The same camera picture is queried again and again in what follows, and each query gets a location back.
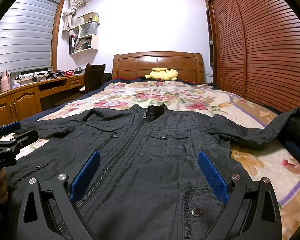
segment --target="jacket chest pocket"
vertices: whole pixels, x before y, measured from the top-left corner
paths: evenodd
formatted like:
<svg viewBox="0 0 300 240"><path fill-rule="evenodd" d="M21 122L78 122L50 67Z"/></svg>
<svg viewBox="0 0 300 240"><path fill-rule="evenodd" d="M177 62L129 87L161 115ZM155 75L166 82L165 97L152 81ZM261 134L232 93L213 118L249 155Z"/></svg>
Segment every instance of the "jacket chest pocket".
<svg viewBox="0 0 300 240"><path fill-rule="evenodd" d="M96 140L98 141L96 150L112 149L127 132L127 128L118 126L106 126L93 124L97 128Z"/></svg>
<svg viewBox="0 0 300 240"><path fill-rule="evenodd" d="M146 144L147 156L186 156L191 153L189 131L151 132L151 137Z"/></svg>

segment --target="snap button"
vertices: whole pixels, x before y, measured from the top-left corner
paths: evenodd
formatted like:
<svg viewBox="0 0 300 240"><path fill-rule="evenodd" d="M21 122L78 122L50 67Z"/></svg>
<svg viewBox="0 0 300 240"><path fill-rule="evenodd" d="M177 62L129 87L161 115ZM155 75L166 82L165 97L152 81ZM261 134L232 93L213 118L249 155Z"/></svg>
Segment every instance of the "snap button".
<svg viewBox="0 0 300 240"><path fill-rule="evenodd" d="M194 217L200 217L201 216L201 209L200 208L194 208L191 210L191 214Z"/></svg>

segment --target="cabinet handle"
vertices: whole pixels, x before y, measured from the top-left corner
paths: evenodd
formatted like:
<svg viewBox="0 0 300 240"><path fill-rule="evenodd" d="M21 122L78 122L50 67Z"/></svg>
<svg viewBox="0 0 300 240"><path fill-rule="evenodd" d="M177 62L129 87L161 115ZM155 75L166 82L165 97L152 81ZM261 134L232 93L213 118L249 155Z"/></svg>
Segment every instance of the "cabinet handle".
<svg viewBox="0 0 300 240"><path fill-rule="evenodd" d="M16 113L16 117L17 117L17 109L16 109L16 104L13 103L13 106L14 106L14 112Z"/></svg>
<svg viewBox="0 0 300 240"><path fill-rule="evenodd" d="M12 116L12 110L11 110L11 105L9 105L9 109L10 109L10 114L11 114L11 117L13 118L13 116Z"/></svg>

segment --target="human hand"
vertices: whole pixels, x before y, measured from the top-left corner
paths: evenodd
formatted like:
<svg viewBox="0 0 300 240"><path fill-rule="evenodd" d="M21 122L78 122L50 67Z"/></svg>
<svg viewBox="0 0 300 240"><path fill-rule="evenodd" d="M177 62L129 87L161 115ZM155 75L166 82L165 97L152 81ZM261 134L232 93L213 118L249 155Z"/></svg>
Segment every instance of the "human hand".
<svg viewBox="0 0 300 240"><path fill-rule="evenodd" d="M0 204L8 202L6 171L4 168L0 169Z"/></svg>

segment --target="bottle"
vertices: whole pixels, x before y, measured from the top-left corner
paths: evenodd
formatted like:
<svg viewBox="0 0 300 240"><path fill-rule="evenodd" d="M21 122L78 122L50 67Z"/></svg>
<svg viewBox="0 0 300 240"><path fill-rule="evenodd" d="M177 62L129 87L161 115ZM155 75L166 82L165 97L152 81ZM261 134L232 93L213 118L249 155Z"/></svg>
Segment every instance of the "bottle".
<svg viewBox="0 0 300 240"><path fill-rule="evenodd" d="M10 90L10 73L8 70L2 71L0 86L1 86L1 92Z"/></svg>

